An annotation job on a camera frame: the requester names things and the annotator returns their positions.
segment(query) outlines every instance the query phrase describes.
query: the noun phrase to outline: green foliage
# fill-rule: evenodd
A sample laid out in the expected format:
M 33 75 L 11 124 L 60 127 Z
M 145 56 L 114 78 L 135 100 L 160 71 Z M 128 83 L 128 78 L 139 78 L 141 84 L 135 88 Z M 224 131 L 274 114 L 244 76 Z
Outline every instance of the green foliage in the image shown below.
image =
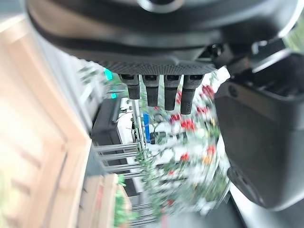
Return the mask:
M 126 186 L 124 183 L 123 175 L 118 176 L 118 184 L 121 186 Z M 119 227 L 121 224 L 132 221 L 138 217 L 137 213 L 126 213 L 124 200 L 124 194 L 119 188 L 115 196 L 114 228 Z
M 285 44 L 293 51 L 304 53 L 304 16 L 301 15 L 296 27 L 284 38 Z

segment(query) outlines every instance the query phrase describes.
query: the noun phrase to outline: wooden frame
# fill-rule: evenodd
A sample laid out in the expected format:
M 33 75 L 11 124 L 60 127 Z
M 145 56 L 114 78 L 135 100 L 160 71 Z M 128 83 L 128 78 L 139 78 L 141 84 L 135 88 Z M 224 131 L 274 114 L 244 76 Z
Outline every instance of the wooden frame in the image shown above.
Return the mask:
M 131 202 L 123 186 L 118 184 L 117 174 L 88 178 L 83 188 L 77 227 L 112 228 L 114 225 L 115 200 L 118 189 L 123 193 L 126 213 L 131 212 Z M 119 227 L 128 228 L 129 224 L 126 222 Z
M 75 227 L 90 146 L 24 16 L 0 24 L 0 226 Z

